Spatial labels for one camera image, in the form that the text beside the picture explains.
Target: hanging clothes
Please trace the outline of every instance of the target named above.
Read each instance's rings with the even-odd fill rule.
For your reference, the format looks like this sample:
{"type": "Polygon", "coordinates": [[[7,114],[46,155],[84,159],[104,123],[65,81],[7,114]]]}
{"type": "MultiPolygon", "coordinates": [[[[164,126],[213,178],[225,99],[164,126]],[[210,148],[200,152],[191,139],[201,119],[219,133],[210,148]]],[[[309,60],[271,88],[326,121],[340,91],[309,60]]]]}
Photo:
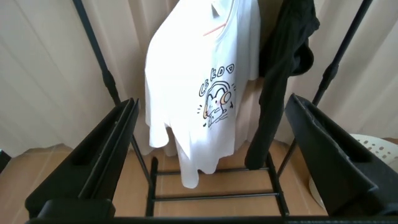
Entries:
{"type": "Polygon", "coordinates": [[[259,99],[259,127],[245,158],[248,169],[264,165],[284,111],[287,79],[308,71],[313,54],[308,38],[319,28],[313,0],[285,0],[275,29],[260,53],[260,75],[264,84],[259,99]]]}
{"type": "Polygon", "coordinates": [[[248,80],[258,77],[257,0],[181,0],[155,33],[146,58],[146,123],[151,147],[171,127],[182,184],[216,170],[234,152],[235,120],[248,80]]]}

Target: curtain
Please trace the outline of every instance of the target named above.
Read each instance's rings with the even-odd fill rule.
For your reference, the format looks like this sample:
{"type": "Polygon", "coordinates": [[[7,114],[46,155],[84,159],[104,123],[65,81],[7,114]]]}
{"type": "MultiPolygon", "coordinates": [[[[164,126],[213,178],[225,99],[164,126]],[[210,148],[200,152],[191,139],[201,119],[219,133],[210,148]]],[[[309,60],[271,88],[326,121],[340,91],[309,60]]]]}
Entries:
{"type": "MultiPolygon", "coordinates": [[[[140,98],[134,134],[151,152],[144,122],[144,66],[151,37],[177,0],[83,0],[122,100],[140,98]]],[[[281,0],[259,0],[264,43],[281,0]]],[[[310,39],[312,69],[289,79],[292,92],[311,100],[360,0],[316,0],[320,29],[310,39]]],[[[350,133],[398,137],[398,1],[375,0],[319,107],[350,133]]],[[[238,136],[250,140],[259,117],[262,80],[249,82],[238,113],[238,136]]],[[[0,148],[18,156],[29,148],[77,144],[113,102],[72,1],[0,2],[0,148]]],[[[293,135],[283,117],[276,139],[293,135]]],[[[167,146],[172,154],[174,146],[167,146]]]]}

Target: wooden floor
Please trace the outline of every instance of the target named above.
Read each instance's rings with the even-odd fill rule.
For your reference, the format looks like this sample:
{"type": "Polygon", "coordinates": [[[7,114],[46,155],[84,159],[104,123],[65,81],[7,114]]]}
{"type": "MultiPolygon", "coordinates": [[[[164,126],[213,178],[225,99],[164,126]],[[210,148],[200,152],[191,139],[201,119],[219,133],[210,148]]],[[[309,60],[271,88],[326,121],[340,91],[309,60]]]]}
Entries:
{"type": "MultiPolygon", "coordinates": [[[[220,160],[219,168],[243,167],[248,143],[233,156],[220,160]]],[[[59,145],[48,149],[30,149],[13,158],[0,174],[0,223],[24,223],[28,219],[24,208],[25,198],[41,181],[70,153],[71,149],[59,145]]],[[[276,168],[280,166],[287,151],[285,144],[274,141],[271,154],[276,168]]],[[[151,157],[159,160],[159,170],[179,169],[177,157],[167,157],[161,150],[145,156],[150,167],[151,157]]],[[[314,201],[308,189],[308,170],[302,155],[297,150],[280,178],[291,215],[326,215],[314,201]]],[[[179,175],[160,176],[157,179],[157,195],[198,195],[255,192],[272,189],[267,171],[234,172],[201,175],[195,189],[186,189],[179,175]]],[[[147,184],[138,160],[129,152],[113,199],[116,216],[144,216],[147,184]]],[[[229,198],[184,202],[157,202],[158,217],[210,217],[279,215],[274,197],[229,198]]]]}

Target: white laundry basket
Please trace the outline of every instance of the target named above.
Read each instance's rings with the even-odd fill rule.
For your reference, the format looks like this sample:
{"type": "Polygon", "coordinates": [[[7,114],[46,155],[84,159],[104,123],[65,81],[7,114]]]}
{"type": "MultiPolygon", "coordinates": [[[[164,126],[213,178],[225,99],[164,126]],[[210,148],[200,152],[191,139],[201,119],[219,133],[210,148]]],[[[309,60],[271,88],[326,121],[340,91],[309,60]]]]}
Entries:
{"type": "MultiPolygon", "coordinates": [[[[391,169],[398,172],[398,145],[381,138],[366,136],[363,134],[351,134],[351,136],[369,149],[371,153],[376,155],[381,161],[391,167],[391,169]]],[[[312,177],[310,178],[308,185],[310,187],[312,197],[314,197],[318,204],[325,209],[312,177]]]]}

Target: orange headphones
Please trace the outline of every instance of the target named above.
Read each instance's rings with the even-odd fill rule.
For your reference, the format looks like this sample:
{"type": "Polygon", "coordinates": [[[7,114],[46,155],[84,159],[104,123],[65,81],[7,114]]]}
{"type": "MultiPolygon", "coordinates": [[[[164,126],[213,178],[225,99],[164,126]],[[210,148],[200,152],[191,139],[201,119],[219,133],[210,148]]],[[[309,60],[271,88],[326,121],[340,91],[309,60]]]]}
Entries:
{"type": "Polygon", "coordinates": [[[228,91],[229,90],[229,84],[227,82],[224,81],[217,81],[214,82],[212,84],[212,86],[210,87],[210,89],[207,91],[206,94],[206,105],[205,108],[203,110],[203,118],[206,119],[207,118],[207,107],[208,107],[208,97],[209,94],[211,93],[211,91],[214,89],[214,87],[218,87],[218,89],[215,91],[215,93],[217,93],[219,90],[224,90],[224,94],[220,99],[220,103],[221,105],[227,104],[228,100],[231,98],[231,92],[228,91]]]}

